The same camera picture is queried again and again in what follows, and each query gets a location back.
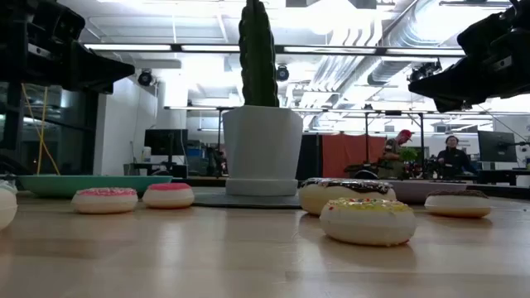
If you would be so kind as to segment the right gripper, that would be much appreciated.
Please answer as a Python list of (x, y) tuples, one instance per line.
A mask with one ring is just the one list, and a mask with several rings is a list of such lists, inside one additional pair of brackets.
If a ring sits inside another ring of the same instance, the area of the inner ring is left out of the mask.
[(488, 97), (528, 94), (529, 31), (513, 29), (493, 41), (490, 50), (488, 84), (479, 62), (466, 56), (438, 74), (410, 83), (408, 89), (433, 99), (439, 113), (468, 110)]

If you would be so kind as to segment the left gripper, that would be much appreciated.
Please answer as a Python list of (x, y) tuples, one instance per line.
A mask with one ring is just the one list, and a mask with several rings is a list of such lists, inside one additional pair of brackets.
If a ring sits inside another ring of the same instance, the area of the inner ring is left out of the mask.
[(57, 48), (49, 50), (24, 39), (18, 42), (19, 83), (84, 86), (87, 91), (113, 94), (114, 82), (135, 74), (133, 65), (97, 55), (77, 41), (52, 45)]

